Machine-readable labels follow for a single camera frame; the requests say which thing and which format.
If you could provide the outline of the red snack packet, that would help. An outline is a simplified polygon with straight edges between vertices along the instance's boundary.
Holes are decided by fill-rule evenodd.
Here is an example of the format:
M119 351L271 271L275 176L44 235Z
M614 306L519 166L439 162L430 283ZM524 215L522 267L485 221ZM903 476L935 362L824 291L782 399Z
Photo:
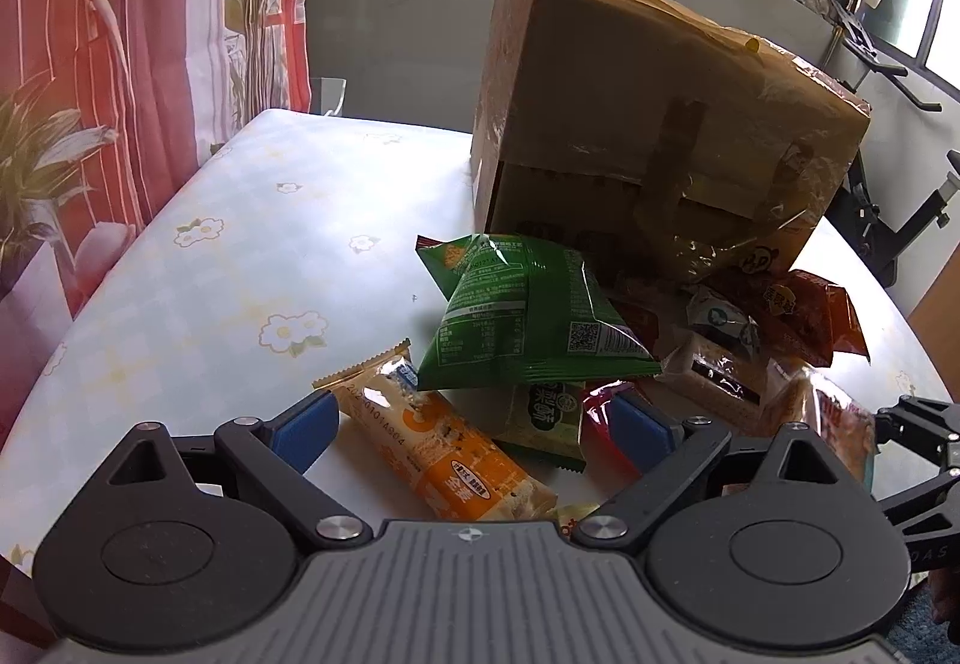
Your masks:
M599 384L596 388L587 388L581 394L583 408L584 432L587 441L594 444L607 459L610 466L625 474L626 477L636 479L640 472L636 471L623 451L613 441L612 433L612 401L617 394L630 388L630 383L623 380L613 380Z

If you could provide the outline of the brown taped cardboard box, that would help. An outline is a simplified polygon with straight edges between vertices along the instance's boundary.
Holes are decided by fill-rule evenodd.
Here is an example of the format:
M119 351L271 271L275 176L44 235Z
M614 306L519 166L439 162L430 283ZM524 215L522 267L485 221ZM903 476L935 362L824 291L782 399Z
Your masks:
M804 58L672 0L494 0L473 217L675 283L788 271L869 123Z

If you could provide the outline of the white plastic bin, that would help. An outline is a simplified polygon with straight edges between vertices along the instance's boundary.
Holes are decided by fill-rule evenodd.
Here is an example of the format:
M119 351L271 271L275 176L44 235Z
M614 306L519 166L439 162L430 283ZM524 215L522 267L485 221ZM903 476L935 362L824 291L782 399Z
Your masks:
M311 113L319 116L340 116L347 97L345 77L313 77L311 79Z

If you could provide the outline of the red white printed curtain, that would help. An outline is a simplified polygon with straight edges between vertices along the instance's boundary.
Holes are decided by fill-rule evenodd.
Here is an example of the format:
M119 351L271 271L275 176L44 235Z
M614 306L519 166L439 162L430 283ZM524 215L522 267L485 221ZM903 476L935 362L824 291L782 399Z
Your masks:
M306 0L285 0L311 105ZM76 315L238 125L223 0L2 0L2 419Z

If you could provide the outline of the green chip bag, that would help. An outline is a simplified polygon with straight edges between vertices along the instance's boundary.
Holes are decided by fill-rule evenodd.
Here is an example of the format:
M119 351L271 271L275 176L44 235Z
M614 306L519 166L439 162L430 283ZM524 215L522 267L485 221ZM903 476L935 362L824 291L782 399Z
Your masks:
M602 292L578 251L472 233L416 240L446 299L418 368L423 389L654 377L661 364Z

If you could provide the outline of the black exercise bike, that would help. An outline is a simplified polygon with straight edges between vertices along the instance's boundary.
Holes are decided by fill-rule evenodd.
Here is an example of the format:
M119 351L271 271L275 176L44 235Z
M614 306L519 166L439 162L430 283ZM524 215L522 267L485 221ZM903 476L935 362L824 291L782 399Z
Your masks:
M946 175L935 180L910 214L896 219L890 214L890 199L910 189L908 170L880 175L875 170L880 148L887 144L889 154L901 159L918 154L914 123L919 118L937 123L944 105L919 98L908 86L907 66L885 59L867 32L867 14L875 13L884 0L797 1L832 27L817 66L872 107L866 139L851 160L827 217L877 282L890 290L900 283L903 256L921 235L929 227L950 224L949 203L958 194L958 151L946 152Z

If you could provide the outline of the clear brown cake packet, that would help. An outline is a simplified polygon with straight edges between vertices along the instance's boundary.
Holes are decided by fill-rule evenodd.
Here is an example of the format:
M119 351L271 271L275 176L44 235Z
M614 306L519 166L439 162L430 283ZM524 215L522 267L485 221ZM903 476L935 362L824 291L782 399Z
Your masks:
M822 371L804 363L750 360L690 332L662 362L659 380L740 435L773 437L785 423L809 425L871 490L874 416Z

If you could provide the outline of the white green small packet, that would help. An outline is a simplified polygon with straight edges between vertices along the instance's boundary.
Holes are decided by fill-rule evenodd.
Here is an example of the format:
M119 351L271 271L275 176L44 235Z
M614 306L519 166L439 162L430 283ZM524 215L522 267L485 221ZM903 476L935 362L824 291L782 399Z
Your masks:
M754 318L708 287L698 287L693 292L686 304L686 324L703 338L731 352L752 357L760 350Z

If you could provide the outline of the orange wafer snack packet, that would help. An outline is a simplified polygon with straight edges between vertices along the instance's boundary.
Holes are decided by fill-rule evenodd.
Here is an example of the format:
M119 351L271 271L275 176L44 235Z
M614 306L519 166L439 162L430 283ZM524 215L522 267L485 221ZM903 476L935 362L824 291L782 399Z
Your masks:
M556 494L459 416L438 391L421 391L409 341L314 381L358 423L376 455L444 521L530 521Z

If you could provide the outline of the dark red snack bag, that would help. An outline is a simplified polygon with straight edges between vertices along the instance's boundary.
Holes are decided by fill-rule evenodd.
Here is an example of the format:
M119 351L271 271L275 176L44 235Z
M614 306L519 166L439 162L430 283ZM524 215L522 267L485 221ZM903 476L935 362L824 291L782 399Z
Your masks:
M770 354L818 368L832 365L836 352L871 358L850 294L817 274L758 274L743 283L739 300Z

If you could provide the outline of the small green pastry packet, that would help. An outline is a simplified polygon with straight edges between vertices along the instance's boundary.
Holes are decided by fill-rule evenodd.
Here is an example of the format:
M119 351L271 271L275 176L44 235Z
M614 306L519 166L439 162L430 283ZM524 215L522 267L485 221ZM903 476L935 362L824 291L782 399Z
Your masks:
M566 471L583 472L581 389L571 383L532 383L512 390L508 415L493 440Z

